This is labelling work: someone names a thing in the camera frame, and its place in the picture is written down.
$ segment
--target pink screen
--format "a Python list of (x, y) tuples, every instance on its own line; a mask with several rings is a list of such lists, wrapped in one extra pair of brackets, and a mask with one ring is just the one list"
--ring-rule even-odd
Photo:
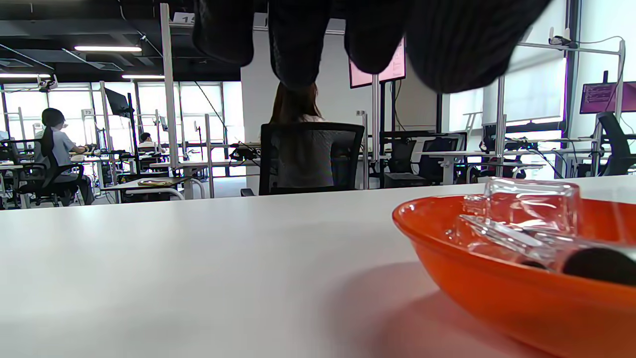
[[(360, 71), (351, 60), (349, 60), (349, 71), (351, 71), (351, 87), (370, 85), (373, 80), (371, 75)], [(404, 39), (402, 39), (393, 55), (393, 60), (380, 73), (380, 81), (390, 81), (404, 76), (406, 76), (406, 63), (404, 62)]]

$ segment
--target man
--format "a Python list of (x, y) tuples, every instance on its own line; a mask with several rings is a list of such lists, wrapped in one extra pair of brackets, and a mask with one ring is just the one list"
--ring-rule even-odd
[(158, 147), (159, 146), (153, 142), (153, 139), (150, 138), (150, 133), (143, 132), (139, 136), (139, 145), (137, 145), (137, 148), (139, 148), (140, 152), (151, 152), (152, 150), (157, 151)]
[[(62, 132), (62, 128), (65, 122), (64, 115), (61, 111), (55, 108), (47, 108), (42, 111), (42, 124), (50, 127), (53, 131), (53, 155), (57, 161), (58, 166), (67, 166), (73, 164), (71, 162), (71, 155), (69, 152), (76, 154), (82, 154), (88, 151), (88, 147), (78, 147), (71, 141), (68, 135)], [(44, 131), (36, 133), (36, 139), (41, 139), (44, 135)], [(36, 163), (42, 163), (46, 167), (50, 168), (50, 163), (47, 157), (42, 154), (42, 148), (39, 143), (36, 143), (35, 147), (35, 161)], [(55, 180), (55, 183), (67, 183), (76, 182), (85, 205), (91, 205), (95, 201), (93, 190), (91, 188), (91, 182), (89, 177), (83, 175), (81, 180), (78, 180), (76, 173), (64, 172), (60, 174)]]

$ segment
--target ceiling light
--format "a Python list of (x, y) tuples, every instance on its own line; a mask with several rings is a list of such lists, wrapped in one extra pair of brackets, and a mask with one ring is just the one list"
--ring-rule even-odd
[(51, 75), (37, 73), (0, 73), (0, 78), (50, 78)]
[(141, 52), (136, 46), (75, 46), (77, 51)]
[(163, 75), (122, 75), (127, 80), (163, 80)]

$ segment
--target black ceiling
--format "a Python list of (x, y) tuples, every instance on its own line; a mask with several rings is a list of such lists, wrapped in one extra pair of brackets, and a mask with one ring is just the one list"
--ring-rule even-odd
[[(193, 12), (192, 0), (3, 0), (0, 44), (34, 61), (0, 48), (0, 73), (55, 73), (60, 82), (120, 81), (124, 73), (162, 74), (160, 2), (169, 3), (171, 12)], [(266, 1), (257, 0), (256, 9), (264, 12)], [(140, 32), (149, 42), (141, 40)], [(140, 45), (143, 51), (81, 54), (73, 50), (76, 45)], [(172, 54), (175, 80), (240, 79), (238, 67), (201, 56), (189, 34), (172, 37)]]

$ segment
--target person sitting at desk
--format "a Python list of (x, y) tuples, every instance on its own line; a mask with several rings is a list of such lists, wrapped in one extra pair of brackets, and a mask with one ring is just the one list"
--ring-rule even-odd
[[(36, 139), (45, 140), (45, 137), (52, 138), (53, 140), (53, 155), (55, 156), (55, 160), (57, 161), (58, 166), (66, 166), (71, 165), (71, 156), (70, 152), (74, 152), (76, 154), (82, 154), (88, 151), (88, 147), (78, 147), (71, 141), (68, 135), (62, 132), (62, 127), (65, 122), (64, 115), (60, 110), (56, 110), (55, 108), (47, 108), (42, 111), (42, 124), (45, 125), (44, 131), (39, 131), (36, 133)], [(46, 158), (42, 154), (42, 148), (40, 143), (36, 142), (35, 145), (35, 162), (42, 163), (46, 167), (50, 168), (50, 164), (48, 158)], [(82, 176), (82, 180), (77, 180), (78, 175), (76, 173), (65, 172), (60, 174), (56, 179), (56, 183), (66, 183), (77, 181), (79, 191), (81, 192), (82, 198), (84, 199), (85, 205), (91, 205), (93, 201), (95, 201), (95, 196), (93, 195), (93, 190), (91, 188), (91, 182), (89, 177), (86, 175)]]
[[(316, 106), (317, 94), (315, 83), (299, 90), (279, 83), (270, 124), (325, 122)], [(334, 140), (332, 133), (321, 131), (273, 138), (272, 144), (279, 149), (277, 185), (286, 188), (333, 186), (331, 146)]]
[(139, 145), (137, 145), (137, 148), (139, 148), (140, 152), (157, 152), (157, 148), (159, 148), (159, 146), (157, 143), (153, 142), (152, 138), (150, 138), (150, 133), (143, 132), (139, 136)]

